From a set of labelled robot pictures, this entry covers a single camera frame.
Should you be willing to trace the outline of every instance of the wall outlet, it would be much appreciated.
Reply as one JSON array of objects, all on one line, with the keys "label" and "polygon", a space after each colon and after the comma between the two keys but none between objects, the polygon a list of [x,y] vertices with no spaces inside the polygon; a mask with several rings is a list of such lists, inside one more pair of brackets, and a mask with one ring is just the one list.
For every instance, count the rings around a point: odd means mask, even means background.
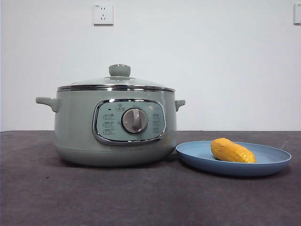
[{"label": "wall outlet", "polygon": [[301,2],[294,5],[294,25],[301,25]]},{"label": "wall outlet", "polygon": [[93,6],[94,25],[113,25],[113,4],[104,3]]}]

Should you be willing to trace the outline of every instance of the glass lid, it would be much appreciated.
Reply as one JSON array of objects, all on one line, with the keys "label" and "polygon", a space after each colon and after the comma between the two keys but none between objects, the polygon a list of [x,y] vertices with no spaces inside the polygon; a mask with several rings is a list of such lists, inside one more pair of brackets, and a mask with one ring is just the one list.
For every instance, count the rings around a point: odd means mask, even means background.
[{"label": "glass lid", "polygon": [[111,65],[110,77],[91,79],[72,83],[58,88],[59,92],[76,90],[162,90],[174,92],[174,89],[163,85],[130,77],[131,67],[127,65]]}]

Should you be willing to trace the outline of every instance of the blue plate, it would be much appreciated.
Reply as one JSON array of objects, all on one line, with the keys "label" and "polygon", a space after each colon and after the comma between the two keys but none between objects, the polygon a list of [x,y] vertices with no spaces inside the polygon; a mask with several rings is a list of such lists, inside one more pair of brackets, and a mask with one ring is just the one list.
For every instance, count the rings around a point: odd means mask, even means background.
[{"label": "blue plate", "polygon": [[176,147],[181,160],[188,165],[212,173],[231,176],[265,176],[279,172],[286,167],[292,156],[281,149],[236,142],[255,154],[256,163],[220,161],[211,153],[211,141],[195,141]]}]

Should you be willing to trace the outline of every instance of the lid knob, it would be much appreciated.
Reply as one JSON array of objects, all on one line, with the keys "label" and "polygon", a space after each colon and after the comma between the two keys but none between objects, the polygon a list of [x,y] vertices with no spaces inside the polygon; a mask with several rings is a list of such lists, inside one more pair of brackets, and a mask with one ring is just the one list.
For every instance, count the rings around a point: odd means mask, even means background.
[{"label": "lid knob", "polygon": [[109,67],[110,76],[129,77],[131,67],[127,65],[111,65]]}]

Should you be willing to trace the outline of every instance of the pot base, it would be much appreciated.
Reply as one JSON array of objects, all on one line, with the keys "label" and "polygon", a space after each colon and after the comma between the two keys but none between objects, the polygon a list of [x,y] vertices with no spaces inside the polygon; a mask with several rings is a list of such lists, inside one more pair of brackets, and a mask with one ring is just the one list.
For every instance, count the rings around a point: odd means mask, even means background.
[{"label": "pot base", "polygon": [[174,147],[131,151],[82,151],[57,147],[62,159],[75,164],[100,167],[122,167],[159,161],[173,150]]}]

